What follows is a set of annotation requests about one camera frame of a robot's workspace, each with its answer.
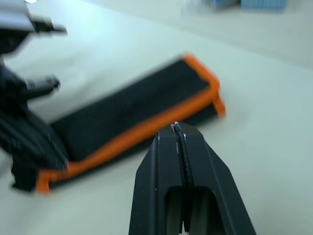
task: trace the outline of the orange trim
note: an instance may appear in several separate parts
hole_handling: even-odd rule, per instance
[[[145,139],[154,136],[158,130],[164,126],[175,121],[187,119],[211,103],[213,103],[218,116],[222,116],[225,113],[225,107],[219,97],[220,85],[215,75],[208,71],[204,65],[191,55],[185,55],[183,60],[198,73],[201,79],[207,81],[210,87],[203,89],[178,105],[119,134],[84,160],[68,163],[65,171],[40,170],[36,184],[37,192],[48,193],[49,182],[70,179],[89,169],[104,164],[133,146],[143,142]]]

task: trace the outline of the black fabric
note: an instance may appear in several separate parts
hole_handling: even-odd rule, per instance
[[[53,129],[29,110],[24,117],[0,111],[0,147],[12,155],[13,162],[33,169],[65,169],[67,152]]]
[[[0,54],[14,52],[30,32],[23,30],[0,29]]]
[[[36,186],[36,179],[38,174],[37,169],[19,162],[15,162],[13,160],[11,172],[15,178],[15,183],[12,185],[12,187],[24,191],[32,191]]]
[[[22,94],[27,90],[25,82],[7,67],[0,64],[0,110],[21,115],[20,107],[26,106]]]
[[[134,125],[165,111],[209,84],[185,62],[153,75],[52,124],[71,161],[79,161]]]
[[[196,125],[196,124],[201,124],[201,123],[204,123],[207,121],[211,121],[212,118],[215,118],[215,117],[217,117],[217,112],[216,112],[213,105],[209,105],[208,107],[206,107],[205,109],[203,109],[199,113],[186,119],[184,122],[189,124],[189,125]],[[106,164],[99,165],[99,166],[97,166],[91,170],[84,172],[83,174],[80,174],[79,176],[76,176],[75,178],[57,181],[57,182],[50,182],[49,186],[50,186],[50,188],[57,188],[57,187],[66,185],[69,182],[76,181],[76,180],[79,180],[79,179],[86,177],[90,174],[93,174],[94,172],[106,169],[107,167],[110,167],[111,165],[116,164],[117,162],[120,162],[126,158],[133,156],[135,153],[138,153],[138,152],[143,151],[143,150],[147,150],[149,148],[149,146],[152,144],[153,139],[154,139],[154,137],[151,137],[151,138],[145,140],[141,144],[138,144],[135,147],[127,150],[126,152],[124,152],[120,156],[118,156],[118,158],[114,158],[113,160],[111,160],[110,162],[108,162]]]

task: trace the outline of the white table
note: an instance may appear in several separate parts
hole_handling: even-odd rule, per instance
[[[46,121],[121,89],[188,51],[221,82],[226,117],[199,126],[230,168],[258,235],[310,235],[313,225],[313,72],[195,34],[77,0],[45,0],[68,36],[33,39],[6,64],[23,77],[53,73],[61,90],[31,104]],[[145,152],[53,191],[8,188],[0,155],[0,234],[126,235]]]
[[[240,6],[222,11],[186,8],[187,2],[202,0],[84,1],[313,69],[313,0],[288,0],[286,9],[278,13],[244,11]]]

